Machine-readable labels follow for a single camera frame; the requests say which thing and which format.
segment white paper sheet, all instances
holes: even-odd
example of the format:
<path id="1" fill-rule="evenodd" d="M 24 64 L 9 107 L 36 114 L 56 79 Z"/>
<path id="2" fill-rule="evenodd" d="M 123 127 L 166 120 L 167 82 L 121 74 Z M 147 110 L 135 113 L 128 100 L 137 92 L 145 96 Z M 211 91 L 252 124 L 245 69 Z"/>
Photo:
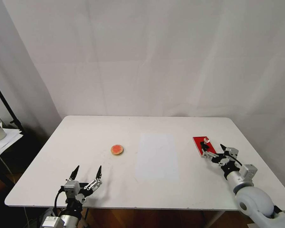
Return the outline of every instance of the white paper sheet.
<path id="1" fill-rule="evenodd" d="M 173 135 L 142 133 L 135 169 L 141 180 L 179 179 Z"/>

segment black stand pole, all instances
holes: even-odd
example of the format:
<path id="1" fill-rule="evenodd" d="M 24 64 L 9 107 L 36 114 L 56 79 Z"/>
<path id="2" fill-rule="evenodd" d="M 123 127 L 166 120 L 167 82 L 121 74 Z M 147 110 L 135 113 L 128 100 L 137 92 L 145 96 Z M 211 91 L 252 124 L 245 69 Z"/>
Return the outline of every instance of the black stand pole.
<path id="1" fill-rule="evenodd" d="M 13 110 L 11 109 L 11 107 L 9 106 L 9 104 L 7 103 L 7 101 L 6 101 L 5 97 L 3 96 L 3 94 L 1 93 L 1 91 L 0 91 L 0 99 L 2 100 L 2 103 L 4 104 L 4 106 L 6 107 L 6 109 L 9 111 L 9 114 L 10 114 L 10 115 L 12 116 L 12 118 L 13 118 L 13 121 L 11 121 L 10 123 L 11 123 L 11 124 L 14 123 L 14 124 L 18 127 L 18 129 L 19 129 L 20 131 L 22 131 L 23 133 L 25 133 L 25 131 L 24 131 L 22 125 L 21 125 L 21 122 L 17 119 L 15 113 L 13 112 Z"/>

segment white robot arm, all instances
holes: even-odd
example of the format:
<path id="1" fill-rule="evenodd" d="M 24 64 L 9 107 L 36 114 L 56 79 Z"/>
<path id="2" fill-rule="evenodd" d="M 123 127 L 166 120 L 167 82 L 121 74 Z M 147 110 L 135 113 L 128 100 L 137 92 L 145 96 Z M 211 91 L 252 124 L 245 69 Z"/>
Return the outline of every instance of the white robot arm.
<path id="1" fill-rule="evenodd" d="M 252 182 L 257 168 L 242 165 L 237 160 L 238 150 L 221 144 L 223 154 L 207 151 L 206 141 L 202 144 L 202 157 L 218 163 L 224 177 L 236 195 L 239 211 L 249 216 L 259 228 L 285 228 L 285 213 L 275 206 L 267 193 L 254 187 Z"/>
<path id="2" fill-rule="evenodd" d="M 285 213 L 274 206 L 271 198 L 256 187 L 244 187 L 236 194 L 239 210 L 260 228 L 285 228 Z"/>

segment cable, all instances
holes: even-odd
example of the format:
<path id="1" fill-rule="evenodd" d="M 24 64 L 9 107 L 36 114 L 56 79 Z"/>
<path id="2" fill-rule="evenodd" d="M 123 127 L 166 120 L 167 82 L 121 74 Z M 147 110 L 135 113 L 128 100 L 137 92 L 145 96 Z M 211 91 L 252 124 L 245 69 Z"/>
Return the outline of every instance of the cable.
<path id="1" fill-rule="evenodd" d="M 14 175 L 13 175 L 13 174 L 12 174 L 12 172 L 10 171 L 9 167 L 5 164 L 5 162 L 2 160 L 2 158 L 1 158 L 1 157 L 0 157 L 0 160 L 2 161 L 2 163 L 4 164 L 4 166 L 6 167 L 6 169 L 9 171 L 9 173 L 12 175 L 13 182 L 14 182 L 14 184 L 16 184 L 16 181 L 15 181 Z"/>
<path id="2" fill-rule="evenodd" d="M 15 181 L 15 177 L 14 175 L 12 174 L 11 170 L 9 169 L 9 167 L 7 166 L 7 164 L 3 161 L 3 159 L 0 157 L 0 160 L 2 161 L 3 165 L 6 167 L 6 169 L 9 171 L 9 173 L 12 175 L 12 178 L 13 178 L 13 182 L 14 184 L 16 184 L 16 181 Z M 25 214 L 25 217 L 26 217 L 26 221 L 27 221 L 27 225 L 28 225 L 28 228 L 29 228 L 29 218 L 28 218 L 28 215 L 26 214 L 26 210 L 25 210 L 25 207 L 23 207 L 24 209 L 24 214 Z"/>
<path id="3" fill-rule="evenodd" d="M 85 220 L 88 217 L 88 213 L 89 213 L 89 208 L 87 208 L 86 212 L 85 212 Z"/>
<path id="4" fill-rule="evenodd" d="M 28 218 L 28 215 L 26 214 L 26 210 L 25 210 L 25 207 L 23 207 L 24 209 L 24 213 L 25 213 L 25 217 L 26 217 L 26 220 L 27 220 L 27 225 L 28 225 L 28 228 L 29 228 L 29 218 Z"/>
<path id="5" fill-rule="evenodd" d="M 242 166 L 242 163 L 240 163 L 235 157 L 231 156 L 231 155 L 227 155 L 229 157 L 231 157 L 233 160 L 235 160 L 237 163 L 239 163 L 240 166 Z"/>
<path id="6" fill-rule="evenodd" d="M 57 212 L 57 199 L 60 193 L 62 193 L 64 191 L 63 186 L 59 189 L 56 197 L 55 197 L 55 202 L 54 202 L 54 214 L 58 217 L 58 212 Z"/>

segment wooden floor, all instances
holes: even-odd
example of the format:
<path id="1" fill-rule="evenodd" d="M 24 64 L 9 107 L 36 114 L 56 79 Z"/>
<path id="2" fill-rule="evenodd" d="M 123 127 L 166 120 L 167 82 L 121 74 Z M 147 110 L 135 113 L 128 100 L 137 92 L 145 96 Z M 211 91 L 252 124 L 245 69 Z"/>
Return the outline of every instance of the wooden floor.
<path id="1" fill-rule="evenodd" d="M 215 211 L 89 209 L 87 222 L 92 228 L 105 227 L 181 227 L 201 228 Z M 239 212 L 225 212 L 211 228 L 247 228 L 249 217 Z"/>

